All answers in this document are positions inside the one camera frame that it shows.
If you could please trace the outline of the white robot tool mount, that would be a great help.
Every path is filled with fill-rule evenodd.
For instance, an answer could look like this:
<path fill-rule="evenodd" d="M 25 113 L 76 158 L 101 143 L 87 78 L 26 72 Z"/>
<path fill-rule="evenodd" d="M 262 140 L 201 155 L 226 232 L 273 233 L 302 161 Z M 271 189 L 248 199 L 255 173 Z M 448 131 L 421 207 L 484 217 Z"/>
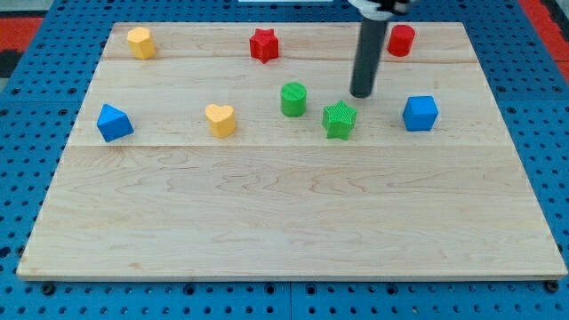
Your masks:
<path fill-rule="evenodd" d="M 394 15 L 406 15 L 412 0 L 348 0 L 368 20 L 390 20 Z"/>

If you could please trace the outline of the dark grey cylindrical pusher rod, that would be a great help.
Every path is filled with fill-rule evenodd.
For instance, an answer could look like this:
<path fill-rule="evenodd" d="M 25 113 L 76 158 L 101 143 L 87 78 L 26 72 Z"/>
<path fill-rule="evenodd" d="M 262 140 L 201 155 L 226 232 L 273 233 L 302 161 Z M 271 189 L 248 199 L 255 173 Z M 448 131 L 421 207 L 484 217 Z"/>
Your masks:
<path fill-rule="evenodd" d="M 361 22 L 349 89 L 355 98 L 365 99 L 373 91 L 388 24 L 368 18 Z"/>

